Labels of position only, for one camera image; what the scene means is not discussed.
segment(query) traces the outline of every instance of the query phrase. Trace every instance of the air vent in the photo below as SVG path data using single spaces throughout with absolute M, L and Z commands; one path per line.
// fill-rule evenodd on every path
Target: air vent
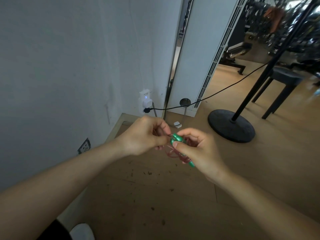
M 234 10 L 233 10 L 233 15 L 232 17 L 230 18 L 229 20 L 229 25 L 228 27 L 226 28 L 225 32 L 224 32 L 224 35 L 223 35 L 223 38 L 221 39 L 220 41 L 220 45 L 219 45 L 219 48 L 211 62 L 211 66 L 210 66 L 210 69 L 208 71 L 208 74 L 202 84 L 202 87 L 201 87 L 201 90 L 198 94 L 198 98 L 196 100 L 196 103 L 194 104 L 194 108 L 197 109 L 198 106 L 200 105 L 200 100 L 202 99 L 202 96 L 203 94 L 205 93 L 205 90 L 212 78 L 212 75 L 214 74 L 214 71 L 221 59 L 221 56 L 222 56 L 222 53 L 224 52 L 224 49 L 226 47 L 226 44 L 228 43 L 229 41 L 229 38 L 230 38 L 230 35 L 232 33 L 232 30 L 234 28 L 234 26 L 236 25 L 236 21 L 238 20 L 238 17 L 240 16 L 241 12 L 242 12 L 242 9 L 244 7 L 244 4 L 246 3 L 247 0 L 238 0 L 238 3 L 237 5 L 234 7 Z

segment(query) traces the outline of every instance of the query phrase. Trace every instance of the black pole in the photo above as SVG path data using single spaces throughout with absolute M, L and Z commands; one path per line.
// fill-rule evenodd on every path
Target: black pole
M 256 94 L 258 89 L 261 87 L 261 85 L 266 81 L 268 78 L 269 72 L 273 69 L 277 61 L 280 59 L 281 55 L 286 51 L 288 45 L 291 43 L 293 38 L 298 33 L 299 29 L 303 25 L 306 18 L 309 16 L 309 14 L 314 10 L 314 8 L 317 6 L 318 0 L 311 0 L 308 7 L 302 12 L 300 18 L 294 25 L 293 30 L 290 32 L 290 34 L 287 36 L 287 38 L 283 41 L 282 45 L 278 49 L 278 51 L 275 53 L 274 57 L 269 61 L 267 67 L 264 69 L 254 86 L 251 88 L 250 92 L 246 96 L 246 98 L 243 100 L 242 104 L 239 106 L 238 110 L 232 117 L 232 121 L 235 121 L 239 115 L 242 113 L 242 111 L 245 109 L 246 105 L 250 102 L 250 100 L 253 98 L 253 96 Z

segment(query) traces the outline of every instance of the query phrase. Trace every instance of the stool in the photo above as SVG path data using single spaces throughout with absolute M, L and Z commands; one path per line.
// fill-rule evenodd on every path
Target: stool
M 262 119 L 264 120 L 270 115 L 270 113 L 274 113 L 280 107 L 283 101 L 286 100 L 286 98 L 296 88 L 296 86 L 301 83 L 301 81 L 303 80 L 303 76 L 284 67 L 274 67 L 270 78 L 266 81 L 257 95 L 253 98 L 253 103 L 260 97 L 260 95 L 266 90 L 266 88 L 273 80 L 284 83 L 285 87 L 265 112 L 265 114 L 262 116 Z

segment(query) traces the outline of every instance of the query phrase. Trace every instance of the hand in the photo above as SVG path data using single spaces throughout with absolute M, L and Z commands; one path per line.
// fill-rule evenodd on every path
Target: hand
M 177 134 L 189 138 L 198 145 L 197 147 L 191 147 L 182 142 L 175 141 L 173 143 L 174 148 L 180 153 L 187 155 L 209 181 L 220 184 L 223 176 L 229 172 L 229 169 L 220 157 L 214 137 L 193 128 L 183 129 Z
M 170 141 L 169 125 L 158 117 L 138 118 L 117 140 L 126 155 L 140 155 L 151 148 L 162 149 Z

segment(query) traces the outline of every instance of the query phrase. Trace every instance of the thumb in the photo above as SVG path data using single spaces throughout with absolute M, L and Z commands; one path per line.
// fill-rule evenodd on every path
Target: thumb
M 177 149 L 178 152 L 185 154 L 190 158 L 193 157 L 193 152 L 195 150 L 194 147 L 188 146 L 179 141 L 174 141 L 172 145 L 175 149 Z
M 155 147 L 166 145 L 170 141 L 169 136 L 155 136 Z

